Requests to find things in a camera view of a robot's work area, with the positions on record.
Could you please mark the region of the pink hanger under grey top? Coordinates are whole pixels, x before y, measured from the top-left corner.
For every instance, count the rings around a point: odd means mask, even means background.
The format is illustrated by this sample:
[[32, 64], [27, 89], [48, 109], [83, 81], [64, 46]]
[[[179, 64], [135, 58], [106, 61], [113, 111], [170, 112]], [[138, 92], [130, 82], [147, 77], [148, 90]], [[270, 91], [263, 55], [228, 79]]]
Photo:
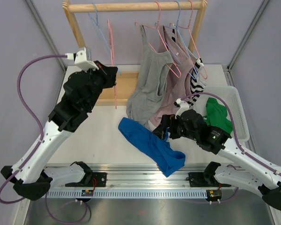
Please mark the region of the pink hanger under grey top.
[[[166, 44], [166, 42], [163, 40], [163, 38], [162, 38], [162, 35], [161, 35], [161, 33], [160, 33], [160, 17], [161, 17], [161, 5], [160, 5], [160, 3], [158, 2], [158, 1], [154, 1], [154, 3], [156, 3], [157, 4], [157, 6], [158, 6], [158, 18], [157, 18], [157, 22], [155, 23], [155, 25], [154, 26], [149, 26], [149, 25], [147, 25], [147, 24], [141, 24], [141, 23], [139, 23], [139, 22], [135, 22], [134, 23], [134, 25], [136, 26], [136, 25], [140, 25], [140, 26], [142, 26], [142, 27], [147, 27], [147, 28], [150, 28], [150, 29], [153, 29], [153, 30], [157, 30], [157, 32], [158, 32], [158, 35], [159, 35], [159, 38], [160, 38], [160, 40], [161, 40], [161, 42], [162, 42], [162, 44], [163, 44], [163, 46], [165, 47], [165, 50], [169, 50], [168, 49], [168, 47], [167, 47], [167, 44]], [[173, 62], [173, 65], [175, 66], [175, 68], [177, 69], [177, 71], [178, 71], [178, 74], [171, 68], [171, 66], [169, 66], [168, 64], [167, 64], [167, 67], [169, 68], [169, 70], [177, 77], [177, 78], [181, 78], [181, 76], [182, 76], [182, 73], [181, 73], [181, 71], [180, 71], [180, 69], [177, 67], [177, 64], [175, 63], [175, 62]]]

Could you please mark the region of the pink hanger under striped top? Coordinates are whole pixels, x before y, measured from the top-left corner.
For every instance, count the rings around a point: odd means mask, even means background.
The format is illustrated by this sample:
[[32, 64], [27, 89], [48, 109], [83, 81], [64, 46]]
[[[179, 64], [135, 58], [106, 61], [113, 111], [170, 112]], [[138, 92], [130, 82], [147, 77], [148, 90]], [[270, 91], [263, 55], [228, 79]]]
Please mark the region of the pink hanger under striped top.
[[[198, 58], [201, 58], [198, 48], [196, 46], [196, 43], [197, 43], [197, 39], [198, 39], [198, 36], [200, 33], [201, 25], [203, 23], [208, 1], [200, 0], [200, 1], [196, 1], [195, 3], [193, 3], [191, 0], [189, 0], [188, 2], [189, 2], [189, 5], [191, 5], [191, 8], [190, 8], [191, 15], [190, 15], [188, 26], [187, 27], [179, 26], [179, 28], [189, 31], [191, 39], [189, 41], [188, 49], [191, 52], [193, 52], [193, 50], [196, 50]], [[194, 9], [196, 9], [198, 12], [196, 13], [193, 28], [191, 29], [192, 15], [193, 15]]]

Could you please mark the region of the blue tank top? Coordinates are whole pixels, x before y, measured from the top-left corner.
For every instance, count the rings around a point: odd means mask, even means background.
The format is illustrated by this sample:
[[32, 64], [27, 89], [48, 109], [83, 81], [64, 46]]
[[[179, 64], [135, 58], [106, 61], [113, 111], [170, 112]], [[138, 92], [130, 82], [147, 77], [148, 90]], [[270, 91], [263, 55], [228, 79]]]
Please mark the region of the blue tank top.
[[123, 117], [118, 130], [130, 144], [151, 158], [165, 177], [184, 167], [186, 160], [184, 153], [174, 151], [166, 139], [159, 139], [138, 122]]

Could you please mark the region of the black white striped top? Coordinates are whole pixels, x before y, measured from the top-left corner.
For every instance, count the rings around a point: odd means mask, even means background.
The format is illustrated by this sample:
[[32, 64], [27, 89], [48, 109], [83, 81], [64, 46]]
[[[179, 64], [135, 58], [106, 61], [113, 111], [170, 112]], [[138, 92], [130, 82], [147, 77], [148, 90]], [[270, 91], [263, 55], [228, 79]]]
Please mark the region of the black white striped top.
[[[175, 40], [175, 30], [172, 30], [172, 32], [171, 32], [171, 38], [172, 38], [172, 40], [174, 42], [176, 42], [176, 40]], [[202, 62], [202, 59], [201, 58], [197, 58], [195, 55], [194, 55], [194, 57], [192, 56], [192, 58], [193, 58], [192, 61], [194, 63], [194, 66], [195, 66], [195, 68], [197, 70], [198, 77], [197, 77], [197, 79], [190, 78], [190, 86], [191, 86], [190, 87], [190, 91], [191, 91], [191, 94], [198, 93], [198, 92], [203, 92], [204, 89], [207, 86], [205, 81], [201, 81], [200, 80], [200, 78], [202, 77], [201, 72], [202, 72], [202, 69], [204, 68], [204, 64]]]

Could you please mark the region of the pink wire hanger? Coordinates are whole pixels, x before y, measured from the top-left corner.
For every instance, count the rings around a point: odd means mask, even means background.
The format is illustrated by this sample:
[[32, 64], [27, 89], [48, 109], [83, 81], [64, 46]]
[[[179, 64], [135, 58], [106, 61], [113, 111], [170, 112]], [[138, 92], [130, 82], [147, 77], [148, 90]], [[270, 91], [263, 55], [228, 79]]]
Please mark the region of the pink wire hanger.
[[[113, 30], [111, 26], [111, 22], [109, 19], [107, 19], [108, 29], [109, 29], [109, 44], [110, 44], [110, 55], [111, 55], [111, 65], [115, 66], [115, 60], [114, 60], [114, 43], [113, 43]], [[114, 89], [114, 105], [115, 109], [117, 109], [117, 86], [115, 85], [113, 87]]]

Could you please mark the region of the blue hanger under mauve top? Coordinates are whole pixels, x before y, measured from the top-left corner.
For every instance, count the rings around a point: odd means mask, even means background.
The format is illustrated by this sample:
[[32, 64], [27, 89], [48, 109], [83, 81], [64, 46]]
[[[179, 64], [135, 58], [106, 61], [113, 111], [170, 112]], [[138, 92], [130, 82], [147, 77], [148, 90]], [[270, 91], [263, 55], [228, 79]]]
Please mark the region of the blue hanger under mauve top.
[[[166, 28], [175, 30], [175, 40], [176, 43], [180, 46], [180, 48], [185, 52], [185, 54], [188, 56], [189, 59], [193, 60], [192, 56], [194, 57], [194, 55], [190, 52], [190, 50], [186, 47], [184, 40], [179, 32], [179, 19], [180, 19], [180, 14], [181, 14], [181, 5], [178, 1], [174, 1], [178, 4], [179, 7], [179, 13], [178, 13], [178, 17], [177, 17], [177, 22], [176, 23], [170, 23], [170, 26], [165, 26]], [[197, 70], [195, 68], [195, 66], [193, 66], [192, 68], [192, 72], [188, 72], [188, 74], [191, 76], [191, 78], [193, 79], [197, 79], [198, 74], [197, 74]]]

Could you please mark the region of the green tank top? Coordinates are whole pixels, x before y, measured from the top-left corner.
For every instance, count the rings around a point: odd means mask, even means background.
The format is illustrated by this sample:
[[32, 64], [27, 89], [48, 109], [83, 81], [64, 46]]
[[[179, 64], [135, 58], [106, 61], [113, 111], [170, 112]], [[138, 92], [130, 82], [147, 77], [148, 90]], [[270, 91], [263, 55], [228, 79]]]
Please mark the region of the green tank top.
[[206, 116], [203, 120], [207, 125], [218, 127], [228, 134], [233, 131], [232, 122], [227, 119], [227, 108], [217, 102], [215, 98], [209, 98], [206, 102]]

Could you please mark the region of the grey tank top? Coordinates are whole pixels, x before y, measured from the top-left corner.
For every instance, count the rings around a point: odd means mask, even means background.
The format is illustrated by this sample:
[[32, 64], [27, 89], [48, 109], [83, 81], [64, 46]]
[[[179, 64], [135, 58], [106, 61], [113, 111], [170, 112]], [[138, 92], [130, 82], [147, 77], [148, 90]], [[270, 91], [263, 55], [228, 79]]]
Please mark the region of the grey tank top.
[[140, 26], [140, 33], [143, 59], [135, 90], [126, 104], [126, 114], [128, 118], [148, 127], [148, 121], [163, 102], [173, 58], [169, 51], [156, 52], [150, 46], [143, 25]]

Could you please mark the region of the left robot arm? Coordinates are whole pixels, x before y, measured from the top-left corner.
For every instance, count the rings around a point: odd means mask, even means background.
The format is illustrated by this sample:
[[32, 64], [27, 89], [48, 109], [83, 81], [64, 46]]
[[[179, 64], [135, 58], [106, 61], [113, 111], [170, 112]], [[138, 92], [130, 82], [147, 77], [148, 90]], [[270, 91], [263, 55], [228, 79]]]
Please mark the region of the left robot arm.
[[103, 89], [116, 85], [118, 68], [95, 61], [96, 69], [72, 73], [64, 83], [64, 95], [49, 114], [40, 137], [13, 166], [4, 166], [1, 174], [13, 183], [14, 191], [32, 201], [56, 186], [87, 187], [94, 184], [93, 171], [84, 162], [68, 167], [46, 169], [59, 146], [88, 118]]

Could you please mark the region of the light blue wire hanger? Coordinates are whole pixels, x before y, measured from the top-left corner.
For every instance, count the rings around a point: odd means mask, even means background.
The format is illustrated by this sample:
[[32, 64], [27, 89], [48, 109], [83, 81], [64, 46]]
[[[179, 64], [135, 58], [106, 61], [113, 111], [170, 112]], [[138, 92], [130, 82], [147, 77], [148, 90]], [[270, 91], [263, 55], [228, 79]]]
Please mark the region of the light blue wire hanger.
[[97, 7], [95, 5], [95, 3], [92, 3], [94, 9], [95, 9], [95, 18], [91, 16], [90, 13], [88, 13], [88, 16], [91, 20], [91, 23], [95, 29], [96, 35], [99, 38], [99, 41], [102, 43], [102, 46], [104, 48], [104, 50], [106, 51], [107, 55], [109, 56], [109, 58], [111, 59], [111, 55], [110, 55], [110, 44], [109, 44], [109, 33], [108, 33], [108, 38], [105, 36], [104, 32], [101, 29], [100, 26], [100, 22], [99, 22], [99, 18], [98, 18], [98, 10]]

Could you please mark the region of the white plastic basket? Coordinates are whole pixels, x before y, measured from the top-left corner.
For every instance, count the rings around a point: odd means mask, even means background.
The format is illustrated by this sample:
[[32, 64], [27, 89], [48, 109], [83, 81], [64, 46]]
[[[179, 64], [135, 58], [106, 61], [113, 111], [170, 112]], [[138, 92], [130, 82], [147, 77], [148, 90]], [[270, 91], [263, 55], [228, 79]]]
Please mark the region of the white plastic basket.
[[[234, 120], [235, 131], [239, 142], [244, 143], [248, 141], [250, 139], [250, 133], [238, 90], [233, 86], [209, 86], [204, 91], [220, 97], [228, 105]], [[193, 106], [194, 110], [202, 116], [206, 116], [207, 114], [206, 103], [208, 98], [215, 97], [201, 95]]]

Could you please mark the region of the aluminium mounting rail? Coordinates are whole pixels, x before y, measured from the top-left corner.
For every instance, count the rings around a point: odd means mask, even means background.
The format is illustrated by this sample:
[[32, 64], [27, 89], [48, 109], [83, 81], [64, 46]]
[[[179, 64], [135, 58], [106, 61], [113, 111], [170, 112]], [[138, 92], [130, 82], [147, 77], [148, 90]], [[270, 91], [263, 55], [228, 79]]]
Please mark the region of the aluminium mounting rail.
[[[186, 177], [189, 172], [177, 171], [170, 177], [165, 177], [160, 171], [143, 170], [116, 170], [116, 171], [95, 171], [87, 169], [84, 171], [79, 165], [73, 164], [70, 167], [47, 167], [45, 174], [52, 178], [51, 187], [65, 186], [67, 183], [79, 182], [86, 173], [104, 172], [107, 173], [106, 187], [189, 187]], [[203, 171], [208, 177], [214, 177], [220, 184], [229, 184], [242, 189], [259, 191], [261, 188], [275, 189], [281, 183], [277, 174], [269, 171], [251, 173], [242, 168], [233, 168], [231, 165], [221, 165], [211, 162]]]

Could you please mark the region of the mauve tank top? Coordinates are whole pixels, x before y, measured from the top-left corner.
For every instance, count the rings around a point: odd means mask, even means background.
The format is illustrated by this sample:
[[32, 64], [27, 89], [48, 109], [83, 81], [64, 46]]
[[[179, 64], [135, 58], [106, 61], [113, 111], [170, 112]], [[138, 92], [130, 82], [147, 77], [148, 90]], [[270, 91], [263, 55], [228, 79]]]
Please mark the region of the mauve tank top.
[[160, 27], [161, 36], [166, 43], [174, 63], [167, 74], [167, 86], [160, 108], [148, 121], [148, 126], [154, 130], [161, 122], [162, 115], [175, 114], [178, 110], [174, 102], [178, 98], [185, 97], [191, 93], [191, 75], [194, 67], [193, 61], [176, 44], [166, 32], [164, 27]]

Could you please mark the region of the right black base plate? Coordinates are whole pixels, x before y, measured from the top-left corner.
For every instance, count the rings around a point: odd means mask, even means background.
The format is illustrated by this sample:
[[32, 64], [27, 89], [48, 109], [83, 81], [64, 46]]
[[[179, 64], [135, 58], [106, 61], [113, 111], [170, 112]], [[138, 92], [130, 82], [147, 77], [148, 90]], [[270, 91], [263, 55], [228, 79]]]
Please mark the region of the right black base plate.
[[231, 187], [229, 184], [220, 184], [214, 177], [208, 177], [203, 172], [189, 172], [185, 179], [189, 182], [190, 187], [193, 188], [219, 188]]

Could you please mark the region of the wooden clothes rack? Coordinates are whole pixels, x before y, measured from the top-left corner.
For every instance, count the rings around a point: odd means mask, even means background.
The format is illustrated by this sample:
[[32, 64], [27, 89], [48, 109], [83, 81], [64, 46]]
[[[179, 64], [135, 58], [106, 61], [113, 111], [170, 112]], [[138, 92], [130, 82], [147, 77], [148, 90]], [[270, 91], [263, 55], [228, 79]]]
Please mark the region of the wooden clothes rack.
[[[191, 35], [188, 49], [196, 51], [196, 41], [199, 36], [201, 25], [204, 19], [204, 14], [207, 7], [206, 0], [198, 1], [184, 1], [181, 3], [175, 2], [140, 2], [140, 3], [100, 3], [100, 4], [71, 4], [70, 1], [64, 0], [62, 8], [68, 19], [69, 25], [72, 29], [73, 35], [79, 47], [86, 47], [82, 32], [76, 20], [76, 13], [93, 13], [93, 12], [138, 12], [138, 11], [170, 11], [170, 10], [196, 10], [196, 17], [191, 28], [191, 23], [186, 27]], [[113, 91], [111, 88], [103, 90], [97, 101], [97, 106], [125, 106], [128, 98], [136, 87], [136, 82], [139, 72], [124, 71], [117, 76], [117, 87]]]

